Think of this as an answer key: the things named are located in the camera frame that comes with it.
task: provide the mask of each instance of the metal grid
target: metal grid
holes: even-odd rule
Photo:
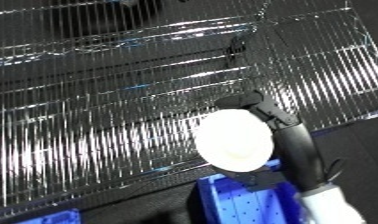
[[[232,93],[312,130],[378,114],[348,1],[132,2],[0,0],[0,218],[201,165],[193,131]]]

